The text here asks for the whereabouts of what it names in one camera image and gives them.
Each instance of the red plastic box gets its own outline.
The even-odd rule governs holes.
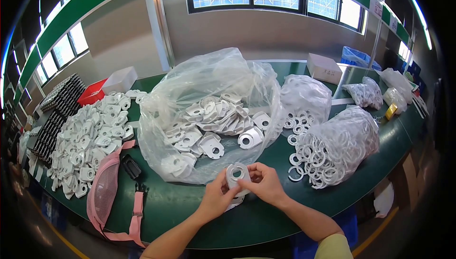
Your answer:
[[[101,87],[106,80],[107,78],[89,85],[83,94],[77,99],[77,102],[79,102],[81,106],[85,106],[87,104],[94,104],[96,101],[103,99],[105,93]]]

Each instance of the green table surface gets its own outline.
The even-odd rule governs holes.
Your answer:
[[[280,85],[283,84],[284,77],[289,74],[309,75],[305,62],[274,62],[271,65],[277,72],[277,80]],[[346,91],[342,91],[341,85],[361,83],[363,76],[369,76],[377,81],[382,94],[388,88],[373,70],[343,65],[340,67],[343,76],[339,85],[324,82],[332,90],[333,99],[349,98],[350,95]],[[132,89],[149,92],[163,76],[137,80]],[[332,106],[330,118],[344,110],[345,107],[346,104]],[[374,117],[377,117],[384,116],[387,109],[388,107],[384,103],[378,111],[370,108],[367,110]],[[128,110],[128,121],[137,121],[139,116],[139,106],[132,102]],[[379,152],[365,159],[354,175],[345,182],[322,190],[312,189],[307,176],[300,182],[292,182],[288,179],[288,168],[290,167],[288,157],[295,152],[295,149],[288,144],[287,139],[282,135],[265,149],[258,161],[276,169],[285,192],[291,198],[329,216],[335,216],[369,193],[389,174],[409,151],[423,124],[424,119],[420,117],[413,104],[408,106],[406,112],[393,116],[390,121],[381,121],[379,125]],[[121,157],[126,153],[129,153],[141,167],[142,179],[149,188],[149,192],[144,198],[141,239],[144,242],[151,242],[185,220],[198,208],[205,187],[203,185],[164,182],[158,174],[149,168],[139,148],[123,150]],[[80,199],[72,197],[67,200],[61,188],[52,192],[52,180],[46,177],[46,168],[40,184],[60,203],[88,219],[86,196]],[[106,222],[106,228],[117,233],[128,232],[133,209],[135,182],[121,168],[118,184],[117,195]],[[266,204],[250,193],[241,205],[203,226],[191,240],[188,248],[221,249],[254,245],[280,239],[299,231],[300,229],[294,222],[289,220],[280,210]]]

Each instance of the yellow package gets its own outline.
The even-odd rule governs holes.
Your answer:
[[[394,115],[394,113],[396,112],[397,108],[398,108],[398,107],[397,107],[396,104],[393,102],[393,103],[389,106],[388,110],[387,110],[386,113],[385,113],[386,119],[390,120],[391,117],[392,117],[392,116]]]

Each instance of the yellow sleeve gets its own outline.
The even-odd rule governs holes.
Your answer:
[[[318,245],[315,259],[353,259],[353,256],[345,236],[333,234]]]

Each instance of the white box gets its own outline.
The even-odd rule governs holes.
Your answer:
[[[339,85],[342,70],[333,59],[309,53],[307,68],[312,78]]]
[[[125,93],[131,89],[131,86],[137,78],[138,74],[133,66],[118,70],[111,74],[106,82],[104,82],[101,89],[105,95],[108,95],[112,91]]]

